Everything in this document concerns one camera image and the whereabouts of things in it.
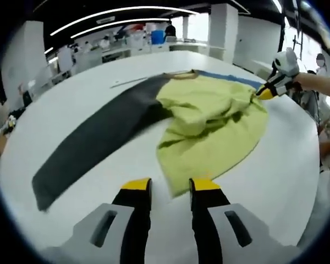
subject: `desk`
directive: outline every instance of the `desk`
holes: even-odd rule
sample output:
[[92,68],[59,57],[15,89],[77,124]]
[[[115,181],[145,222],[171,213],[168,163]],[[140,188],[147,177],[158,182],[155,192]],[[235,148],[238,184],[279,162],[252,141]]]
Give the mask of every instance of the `desk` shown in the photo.
[[[187,192],[171,199],[155,155],[170,119],[145,129],[99,163],[59,197],[47,213],[37,210],[31,185],[33,175],[67,135],[137,82],[108,87],[117,81],[190,69],[263,82],[223,61],[173,51],[97,66],[58,84],[30,105],[8,140],[0,162],[3,198],[29,242],[37,249],[62,244],[72,235],[75,223],[101,203],[112,202],[125,182],[151,177],[152,223],[146,262],[196,263],[190,195]],[[284,245],[296,245],[308,222],[317,190],[317,130],[312,119],[287,96],[266,101],[264,105],[269,112],[265,135],[246,159],[214,181],[231,203],[242,204],[263,220],[271,236]]]

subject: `white pillar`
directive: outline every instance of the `white pillar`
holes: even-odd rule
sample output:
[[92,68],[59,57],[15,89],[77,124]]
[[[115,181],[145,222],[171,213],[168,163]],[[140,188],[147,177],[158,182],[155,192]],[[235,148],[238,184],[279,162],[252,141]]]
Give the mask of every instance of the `white pillar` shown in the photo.
[[188,38],[188,16],[183,17],[183,38]]
[[27,85],[47,67],[43,22],[26,21],[9,42],[1,62],[3,87],[10,110],[23,106],[18,87]]
[[238,10],[229,4],[211,6],[209,45],[224,48],[224,61],[232,63],[238,33]]

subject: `face mask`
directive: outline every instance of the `face mask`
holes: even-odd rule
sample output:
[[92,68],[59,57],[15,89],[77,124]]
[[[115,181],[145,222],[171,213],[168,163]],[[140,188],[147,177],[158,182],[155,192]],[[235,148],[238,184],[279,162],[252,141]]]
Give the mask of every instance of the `face mask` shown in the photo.
[[319,67],[323,67],[325,65],[325,61],[317,59],[317,65]]

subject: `blue container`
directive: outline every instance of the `blue container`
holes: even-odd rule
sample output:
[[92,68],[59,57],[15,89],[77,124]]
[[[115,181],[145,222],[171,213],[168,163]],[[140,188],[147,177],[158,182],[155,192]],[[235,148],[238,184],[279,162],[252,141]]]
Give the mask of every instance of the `blue container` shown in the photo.
[[151,33],[152,44],[162,44],[164,43],[164,31],[163,30],[154,30]]

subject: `round white table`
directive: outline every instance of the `round white table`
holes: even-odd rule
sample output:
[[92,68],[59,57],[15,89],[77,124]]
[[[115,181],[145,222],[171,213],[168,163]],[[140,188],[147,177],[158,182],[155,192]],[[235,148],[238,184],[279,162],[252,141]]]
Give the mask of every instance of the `round white table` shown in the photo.
[[[74,224],[101,203],[111,203],[124,183],[151,177],[146,263],[197,263],[189,193],[171,198],[155,155],[169,119],[145,129],[91,169],[48,212],[38,211],[31,184],[34,174],[67,135],[137,82],[111,89],[112,85],[190,69],[263,82],[240,68],[198,53],[164,52],[87,70],[58,84],[29,106],[0,160],[3,198],[28,242],[38,250],[61,245],[72,235]],[[273,238],[283,245],[296,245],[309,220],[317,190],[316,125],[287,96],[263,103],[269,113],[264,136],[247,158],[214,181],[231,203],[242,204],[263,220]]]

